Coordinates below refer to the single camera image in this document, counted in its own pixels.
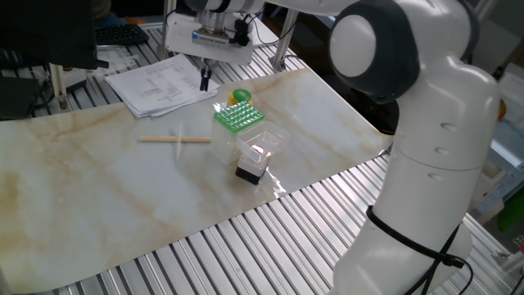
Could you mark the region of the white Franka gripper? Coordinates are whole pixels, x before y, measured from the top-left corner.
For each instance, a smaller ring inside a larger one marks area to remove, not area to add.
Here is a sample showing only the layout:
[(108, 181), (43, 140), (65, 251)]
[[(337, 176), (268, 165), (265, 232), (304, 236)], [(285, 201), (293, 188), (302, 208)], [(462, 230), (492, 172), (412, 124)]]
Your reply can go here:
[[(200, 11), (196, 16), (172, 11), (166, 17), (166, 48), (171, 52), (204, 57), (216, 61), (247, 65), (251, 62), (253, 43), (251, 27), (232, 12)], [(200, 90), (209, 88), (212, 70), (201, 69)]]

